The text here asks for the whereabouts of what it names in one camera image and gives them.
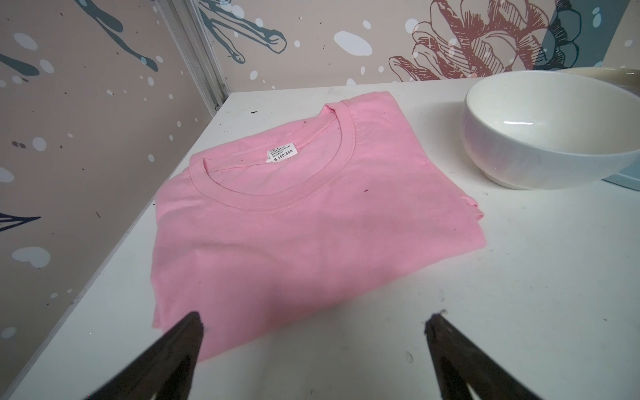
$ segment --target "size label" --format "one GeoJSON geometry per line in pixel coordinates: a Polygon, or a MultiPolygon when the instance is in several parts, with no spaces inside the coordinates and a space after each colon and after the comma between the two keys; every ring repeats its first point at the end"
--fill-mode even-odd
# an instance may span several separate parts
{"type": "Polygon", "coordinates": [[[267,163],[277,163],[287,158],[291,158],[298,153],[293,143],[288,145],[272,148],[267,152],[267,163]]]}

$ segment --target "white bowl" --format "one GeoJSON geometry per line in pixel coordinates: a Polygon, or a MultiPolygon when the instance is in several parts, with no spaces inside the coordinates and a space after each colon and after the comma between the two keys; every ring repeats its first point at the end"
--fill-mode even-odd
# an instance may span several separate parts
{"type": "Polygon", "coordinates": [[[640,97],[573,74],[497,74],[468,91],[462,142],[482,172],[507,188],[580,186],[640,156],[640,97]]]}

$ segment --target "wall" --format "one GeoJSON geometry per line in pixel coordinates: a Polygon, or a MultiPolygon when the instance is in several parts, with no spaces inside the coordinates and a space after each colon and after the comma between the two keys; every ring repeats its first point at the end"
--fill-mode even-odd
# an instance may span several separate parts
{"type": "Polygon", "coordinates": [[[637,0],[193,1],[232,92],[640,68],[637,0]]]}
{"type": "Polygon", "coordinates": [[[211,120],[155,3],[94,1],[0,3],[0,394],[211,120]]]}

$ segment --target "table surface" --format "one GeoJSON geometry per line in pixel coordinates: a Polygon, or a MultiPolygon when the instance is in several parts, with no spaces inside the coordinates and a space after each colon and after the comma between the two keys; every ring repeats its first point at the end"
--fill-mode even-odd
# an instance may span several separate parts
{"type": "MultiPolygon", "coordinates": [[[[477,79],[234,93],[191,154],[389,91],[424,151],[485,217],[488,245],[198,364],[191,399],[439,399],[424,321],[446,318],[546,400],[637,399],[640,192],[600,181],[517,191],[459,139],[477,79]]],[[[80,399],[160,337],[150,205],[11,396],[80,399]]]]}

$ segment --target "pink t-shirt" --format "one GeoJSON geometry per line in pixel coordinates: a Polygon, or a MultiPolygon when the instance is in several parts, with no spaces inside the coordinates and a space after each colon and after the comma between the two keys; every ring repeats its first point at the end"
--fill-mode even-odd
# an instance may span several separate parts
{"type": "Polygon", "coordinates": [[[200,360],[486,244],[387,92],[195,154],[156,216],[154,326],[199,311],[200,360]]]}

